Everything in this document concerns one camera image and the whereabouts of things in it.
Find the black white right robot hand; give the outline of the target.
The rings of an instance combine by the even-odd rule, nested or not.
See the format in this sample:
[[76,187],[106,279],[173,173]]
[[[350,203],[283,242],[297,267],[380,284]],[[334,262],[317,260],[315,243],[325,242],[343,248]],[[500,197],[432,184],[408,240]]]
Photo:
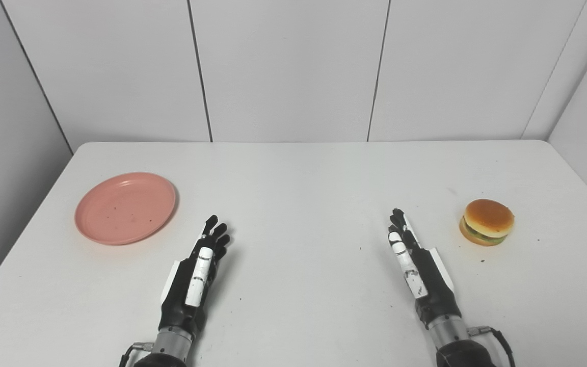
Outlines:
[[449,276],[435,248],[423,248],[406,218],[395,207],[389,216],[388,241],[415,299],[415,311],[428,330],[436,319],[461,318]]

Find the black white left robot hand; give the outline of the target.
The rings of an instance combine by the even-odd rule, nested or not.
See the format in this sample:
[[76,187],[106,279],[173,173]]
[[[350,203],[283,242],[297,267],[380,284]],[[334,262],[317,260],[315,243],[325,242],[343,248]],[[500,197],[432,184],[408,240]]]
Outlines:
[[163,292],[159,330],[180,328],[195,336],[203,329],[207,293],[230,243],[227,230],[218,216],[210,216],[190,255],[173,263]]

